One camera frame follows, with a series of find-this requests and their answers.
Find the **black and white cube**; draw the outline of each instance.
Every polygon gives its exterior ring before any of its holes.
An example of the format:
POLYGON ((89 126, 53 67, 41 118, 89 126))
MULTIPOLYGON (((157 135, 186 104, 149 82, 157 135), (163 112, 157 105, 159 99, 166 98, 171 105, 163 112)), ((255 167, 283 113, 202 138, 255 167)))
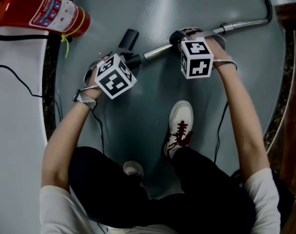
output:
POLYGON ((182 73, 187 79, 211 76, 214 55, 204 38, 182 41, 182 73))
POLYGON ((95 82, 111 98, 114 99, 135 83, 136 78, 121 58, 114 54, 98 68, 95 82))

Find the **forearm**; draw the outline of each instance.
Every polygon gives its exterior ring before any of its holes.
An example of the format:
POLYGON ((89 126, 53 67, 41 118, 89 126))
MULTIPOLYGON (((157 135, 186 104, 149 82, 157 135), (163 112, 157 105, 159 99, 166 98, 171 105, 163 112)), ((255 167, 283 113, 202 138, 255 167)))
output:
POLYGON ((90 109, 76 102, 51 136, 43 156, 42 186, 68 186, 68 168, 90 109))
POLYGON ((218 67, 224 83, 244 180, 269 167, 263 135, 251 98, 233 64, 218 67))

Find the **floor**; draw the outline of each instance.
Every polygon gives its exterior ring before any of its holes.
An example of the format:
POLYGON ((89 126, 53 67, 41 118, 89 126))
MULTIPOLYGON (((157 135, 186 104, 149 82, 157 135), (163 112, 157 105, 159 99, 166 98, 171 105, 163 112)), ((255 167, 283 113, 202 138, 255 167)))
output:
MULTIPOLYGON (((264 18, 263 0, 74 0, 90 12, 88 32, 59 53, 56 92, 64 115, 73 105, 75 91, 83 87, 89 64, 114 50, 128 28, 140 32, 134 52, 145 52, 167 43, 177 29, 216 28, 223 22, 264 18)), ((225 36, 226 49, 239 66, 239 75, 266 131, 275 109, 284 66, 284 33, 276 19, 266 26, 225 36)), ((178 179, 161 149, 172 105, 188 100, 194 109, 191 148, 213 159, 217 127, 226 96, 219 75, 186 80, 179 57, 168 53, 133 72, 136 85, 115 98, 103 96, 96 114, 104 124, 106 155, 123 164, 133 159, 144 167, 145 185, 153 198, 179 192, 178 179)), ((217 165, 227 174, 239 168, 238 155, 227 111, 220 131, 217 165)), ((89 116, 78 145, 101 150, 98 126, 89 116)))

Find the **red fire extinguisher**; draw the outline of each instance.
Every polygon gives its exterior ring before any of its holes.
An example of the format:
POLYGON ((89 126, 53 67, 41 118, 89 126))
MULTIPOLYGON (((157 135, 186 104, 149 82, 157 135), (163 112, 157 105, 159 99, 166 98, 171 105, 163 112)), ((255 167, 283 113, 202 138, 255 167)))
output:
POLYGON ((0 26, 36 28, 79 37, 90 22, 90 15, 69 0, 0 0, 0 26))

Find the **metal bar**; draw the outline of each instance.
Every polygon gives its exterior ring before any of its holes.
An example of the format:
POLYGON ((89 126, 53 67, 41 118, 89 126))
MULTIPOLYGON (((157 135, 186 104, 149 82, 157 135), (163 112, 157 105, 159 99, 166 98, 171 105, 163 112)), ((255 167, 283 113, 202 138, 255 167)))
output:
MULTIPOLYGON (((228 31, 232 31, 235 29, 240 29, 240 28, 245 28, 245 27, 250 27, 250 26, 255 26, 255 25, 261 25, 261 24, 267 24, 268 20, 257 20, 257 21, 243 21, 243 22, 237 22, 234 24, 226 24, 223 25, 223 27, 214 29, 213 31, 218 34, 218 33, 224 33, 228 31)), ((146 60, 155 57, 159 55, 160 53, 164 52, 167 49, 170 49, 173 45, 171 43, 165 44, 161 47, 158 47, 156 49, 150 50, 146 53, 144 53, 144 57, 146 60)))

